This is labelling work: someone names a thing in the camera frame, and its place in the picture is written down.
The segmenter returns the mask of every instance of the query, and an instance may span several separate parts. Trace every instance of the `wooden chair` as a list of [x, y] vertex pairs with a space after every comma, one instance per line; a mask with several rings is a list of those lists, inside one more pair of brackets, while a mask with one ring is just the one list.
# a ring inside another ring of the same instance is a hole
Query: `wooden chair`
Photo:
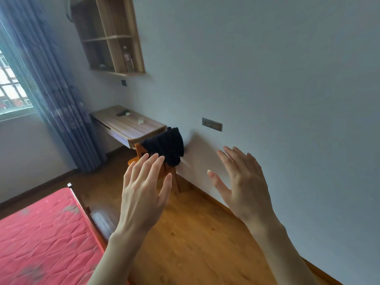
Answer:
[[[148, 151], [140, 144], [135, 144], [135, 147], [136, 147], [136, 151], [137, 151], [137, 156], [128, 161], [128, 166], [130, 166], [133, 161], [137, 162], [138, 160], [140, 160], [140, 158], [145, 153], [148, 153]], [[177, 178], [176, 178], [177, 172], [176, 172], [175, 167], [169, 166], [166, 162], [164, 162], [162, 164], [161, 170], [159, 172], [159, 178], [158, 179], [166, 177], [166, 175], [168, 175], [169, 173], [171, 173], [171, 175], [172, 175], [171, 190], [172, 190], [172, 192], [174, 192], [175, 195], [177, 195], [180, 191], [179, 191], [179, 187], [177, 184]]]

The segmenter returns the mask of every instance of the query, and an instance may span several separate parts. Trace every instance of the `window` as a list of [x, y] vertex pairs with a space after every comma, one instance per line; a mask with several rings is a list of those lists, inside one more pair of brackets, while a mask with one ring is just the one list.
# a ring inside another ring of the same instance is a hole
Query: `window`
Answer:
[[30, 108], [31, 101], [0, 51], [0, 120], [28, 114]]

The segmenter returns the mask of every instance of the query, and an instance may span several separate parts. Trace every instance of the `red mattress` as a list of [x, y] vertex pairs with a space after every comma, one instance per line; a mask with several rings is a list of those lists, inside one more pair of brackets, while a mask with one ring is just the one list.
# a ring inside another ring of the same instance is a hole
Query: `red mattress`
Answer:
[[0, 220], [0, 284], [86, 284], [104, 251], [69, 188]]

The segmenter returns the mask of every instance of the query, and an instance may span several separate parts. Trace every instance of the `power outlet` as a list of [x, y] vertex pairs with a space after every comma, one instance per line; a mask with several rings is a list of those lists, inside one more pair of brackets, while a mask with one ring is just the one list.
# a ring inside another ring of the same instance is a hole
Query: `power outlet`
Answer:
[[223, 124], [210, 119], [202, 118], [202, 125], [221, 132]]

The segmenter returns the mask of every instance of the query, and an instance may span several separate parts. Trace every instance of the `bottle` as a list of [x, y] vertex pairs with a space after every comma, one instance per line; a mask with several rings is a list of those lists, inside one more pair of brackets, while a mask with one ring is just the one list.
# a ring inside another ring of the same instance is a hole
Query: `bottle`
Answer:
[[123, 56], [127, 72], [133, 73], [135, 71], [135, 67], [133, 66], [132, 56], [128, 53], [126, 46], [123, 46]]

